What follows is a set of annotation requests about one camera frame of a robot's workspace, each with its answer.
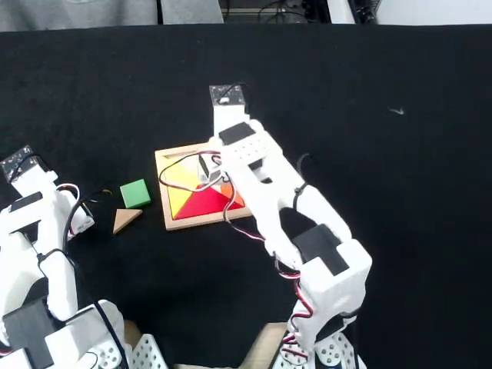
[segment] wooden base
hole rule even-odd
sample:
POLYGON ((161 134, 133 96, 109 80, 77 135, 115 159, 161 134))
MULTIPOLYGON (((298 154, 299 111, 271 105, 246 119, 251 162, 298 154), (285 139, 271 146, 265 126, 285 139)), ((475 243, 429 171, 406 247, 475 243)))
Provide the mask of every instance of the wooden base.
MULTIPOLYGON (((157 176, 161 171, 169 165, 169 161, 178 160, 180 157, 192 154, 196 151, 200 151, 206 148, 207 144, 197 144, 182 146, 180 148, 169 148, 165 150, 159 150, 155 152, 155 164, 157 167, 157 176)), ((189 228, 197 225, 216 223, 223 221, 222 213, 211 213, 206 215, 199 215, 192 218, 174 219, 171 211, 171 202, 169 200, 169 189, 163 184, 159 183, 161 189, 162 211, 164 212, 164 221, 166 229, 174 230, 180 228, 189 228)), ((228 211, 229 219, 243 218, 251 215, 251 212, 247 208, 240 208, 236 210, 228 211)))

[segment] wooden frame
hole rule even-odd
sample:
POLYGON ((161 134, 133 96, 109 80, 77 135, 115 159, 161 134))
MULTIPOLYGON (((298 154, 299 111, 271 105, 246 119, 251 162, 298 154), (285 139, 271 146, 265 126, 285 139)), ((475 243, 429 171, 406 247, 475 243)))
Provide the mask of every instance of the wooden frame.
MULTIPOLYGON (((155 152, 155 165, 157 167, 157 176, 159 176, 162 169, 164 169, 164 163, 160 162, 159 158, 161 157, 169 158, 172 156, 176 156, 176 158, 178 159, 183 155, 191 154, 193 152, 204 149, 205 146, 206 144, 196 144, 196 145, 189 145, 189 146, 181 146, 179 148, 168 148, 165 150, 157 150, 155 152)), ((173 219, 171 213, 171 204, 169 202, 168 188, 160 182, 159 182, 159 188, 161 190, 162 211, 164 212, 165 227, 168 230, 189 228, 197 225, 216 223, 224 220, 222 218, 221 212, 199 215, 193 218, 173 219)), ((246 207, 228 211, 229 219, 244 218, 250 215, 251 212, 246 207)))

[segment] white wall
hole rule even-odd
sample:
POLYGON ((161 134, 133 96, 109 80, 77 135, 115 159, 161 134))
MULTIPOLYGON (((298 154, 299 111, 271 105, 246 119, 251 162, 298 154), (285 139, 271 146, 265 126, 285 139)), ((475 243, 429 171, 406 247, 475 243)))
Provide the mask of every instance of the white wall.
POLYGON ((382 25, 462 25, 492 23, 492 0, 381 0, 382 25))

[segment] red triangle piece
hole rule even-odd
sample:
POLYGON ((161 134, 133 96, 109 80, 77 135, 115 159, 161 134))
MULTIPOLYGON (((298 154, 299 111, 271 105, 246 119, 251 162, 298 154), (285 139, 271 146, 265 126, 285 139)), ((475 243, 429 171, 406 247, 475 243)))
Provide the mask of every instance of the red triangle piece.
MULTIPOLYGON (((175 219, 192 218, 199 215, 222 212, 228 202, 228 198, 213 188, 207 188, 202 192, 194 192, 176 214, 175 219)), ((229 210, 240 208, 243 208, 243 206, 235 202, 229 210)))

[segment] tangram puzzle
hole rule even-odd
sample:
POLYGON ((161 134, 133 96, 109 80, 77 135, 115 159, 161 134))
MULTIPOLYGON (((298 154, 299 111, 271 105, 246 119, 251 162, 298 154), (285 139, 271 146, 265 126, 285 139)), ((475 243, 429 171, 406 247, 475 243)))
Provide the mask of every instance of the tangram puzzle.
MULTIPOLYGON (((157 175, 162 169, 177 161, 179 158, 200 151, 204 144, 170 148, 155 152, 157 175)), ((162 175, 166 181, 180 184, 186 188, 199 188, 198 156, 191 156, 170 167, 162 175)), ((196 225, 222 221, 222 211, 232 194, 229 183, 217 184, 201 192, 190 192, 178 188, 167 187, 159 183, 161 189, 162 210, 167 229, 179 229, 196 225)), ((251 215, 244 206, 239 194, 229 208, 229 219, 242 218, 251 215)))

